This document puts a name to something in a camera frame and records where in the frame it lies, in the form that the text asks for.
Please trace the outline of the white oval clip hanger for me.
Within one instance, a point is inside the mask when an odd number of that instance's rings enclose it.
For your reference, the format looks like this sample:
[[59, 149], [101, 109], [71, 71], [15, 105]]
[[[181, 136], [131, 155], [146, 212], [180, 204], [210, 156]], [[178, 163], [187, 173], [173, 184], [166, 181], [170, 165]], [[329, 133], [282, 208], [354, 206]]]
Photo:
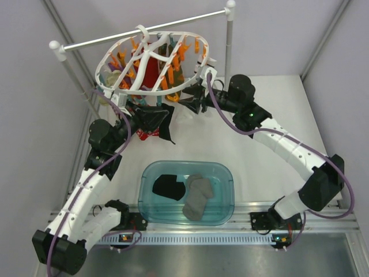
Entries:
[[197, 82], [209, 60], [202, 36], [183, 31], [148, 32], [115, 42], [98, 63], [97, 85], [109, 95], [164, 96]]

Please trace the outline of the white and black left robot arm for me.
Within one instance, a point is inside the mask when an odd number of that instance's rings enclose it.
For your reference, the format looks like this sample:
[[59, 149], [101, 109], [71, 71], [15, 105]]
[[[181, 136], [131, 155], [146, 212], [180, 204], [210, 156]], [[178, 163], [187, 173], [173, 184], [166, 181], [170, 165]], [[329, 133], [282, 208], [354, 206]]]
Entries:
[[76, 187], [55, 219], [32, 237], [37, 258], [46, 265], [48, 276], [52, 276], [54, 269], [75, 275], [101, 238], [113, 229], [124, 230], [130, 224], [129, 206], [120, 200], [108, 201], [96, 217], [90, 221], [86, 218], [111, 183], [132, 135], [139, 130], [158, 131], [160, 137], [168, 139], [174, 107], [130, 103], [128, 108], [128, 114], [122, 113], [114, 125], [105, 119], [90, 124], [91, 150]]

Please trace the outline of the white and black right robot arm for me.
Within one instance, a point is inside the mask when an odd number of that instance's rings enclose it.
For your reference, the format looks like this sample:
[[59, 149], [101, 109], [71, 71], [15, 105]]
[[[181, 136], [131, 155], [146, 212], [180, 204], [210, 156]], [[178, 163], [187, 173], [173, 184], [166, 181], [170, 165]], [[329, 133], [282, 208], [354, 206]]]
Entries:
[[231, 77], [229, 87], [211, 89], [205, 79], [185, 88], [189, 94], [180, 104], [198, 114], [213, 107], [234, 131], [245, 134], [263, 144], [288, 163], [305, 181], [304, 185], [278, 199], [263, 213], [266, 229], [282, 229], [297, 214], [319, 212], [339, 194], [345, 185], [344, 160], [339, 155], [327, 157], [290, 135], [271, 115], [254, 100], [255, 86], [249, 77]]

